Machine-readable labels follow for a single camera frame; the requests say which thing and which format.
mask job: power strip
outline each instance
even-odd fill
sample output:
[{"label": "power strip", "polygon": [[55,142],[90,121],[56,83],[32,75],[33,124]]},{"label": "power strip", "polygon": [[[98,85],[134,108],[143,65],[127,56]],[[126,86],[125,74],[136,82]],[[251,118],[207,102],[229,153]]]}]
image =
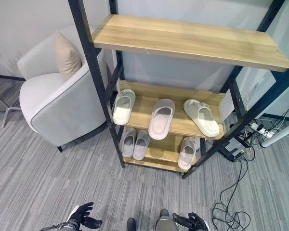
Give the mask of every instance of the power strip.
[{"label": "power strip", "polygon": [[256,123],[250,124],[251,129],[253,129],[254,131],[258,132],[259,134],[263,135],[266,138],[271,138],[274,135],[274,132],[265,130],[264,128],[262,128],[260,131],[257,131],[258,126],[259,125]]}]

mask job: armchair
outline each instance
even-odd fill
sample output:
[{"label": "armchair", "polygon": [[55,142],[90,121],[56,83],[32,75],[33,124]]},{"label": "armchair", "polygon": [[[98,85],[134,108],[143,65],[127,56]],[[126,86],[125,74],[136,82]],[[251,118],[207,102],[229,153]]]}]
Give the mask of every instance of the armchair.
[{"label": "armchair", "polygon": [[[66,144],[105,122],[105,116],[75,26],[60,32],[78,49],[82,67],[68,81],[62,79],[54,54],[54,34],[17,63],[26,79],[20,90],[20,107],[28,125],[57,146]],[[107,84],[104,50],[98,54]]]}]

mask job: floor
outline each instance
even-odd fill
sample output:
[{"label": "floor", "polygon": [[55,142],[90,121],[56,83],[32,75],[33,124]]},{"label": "floor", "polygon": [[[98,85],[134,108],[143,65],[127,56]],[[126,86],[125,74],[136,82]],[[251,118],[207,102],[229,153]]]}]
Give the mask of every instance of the floor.
[{"label": "floor", "polygon": [[[21,84],[0,79],[0,96],[19,105]],[[37,231],[64,221],[74,205],[90,201],[95,203],[91,216],[103,220],[101,231],[124,231],[129,217],[136,219],[138,230],[154,230],[162,208],[182,216],[196,212],[215,230],[211,209],[239,173],[240,164],[220,154],[185,180],[154,168],[122,169],[103,126],[59,153],[29,128],[21,112],[12,112],[5,128],[2,118],[0,114],[0,231]],[[247,230],[289,231],[289,138],[255,150],[230,210],[250,214]]]}]

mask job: wall baseboard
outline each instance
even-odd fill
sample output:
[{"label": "wall baseboard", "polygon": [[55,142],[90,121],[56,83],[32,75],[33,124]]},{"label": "wall baseboard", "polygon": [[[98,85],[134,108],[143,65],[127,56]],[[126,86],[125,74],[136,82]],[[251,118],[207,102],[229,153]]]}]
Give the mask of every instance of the wall baseboard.
[{"label": "wall baseboard", "polygon": [[0,75],[0,78],[5,78],[5,79],[12,79],[12,80],[18,80],[18,81],[25,81],[26,79],[21,78],[21,77],[14,77],[14,76],[2,76]]},{"label": "wall baseboard", "polygon": [[280,116],[280,115],[273,115],[273,114],[267,114],[267,113],[264,113],[262,114],[263,117],[267,117],[267,118],[271,118],[271,119],[284,119],[283,116]]}]

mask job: white pipe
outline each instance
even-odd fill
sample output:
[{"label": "white pipe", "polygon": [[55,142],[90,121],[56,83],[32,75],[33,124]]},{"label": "white pipe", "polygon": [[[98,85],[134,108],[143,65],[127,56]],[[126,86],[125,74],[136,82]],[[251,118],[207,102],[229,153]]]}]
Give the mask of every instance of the white pipe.
[{"label": "white pipe", "polygon": [[289,134],[289,126],[282,129],[279,133],[273,135],[271,138],[267,139],[265,142],[261,143],[261,146],[263,148],[266,148],[267,146],[271,145],[272,143],[280,140],[281,138],[287,136]]}]

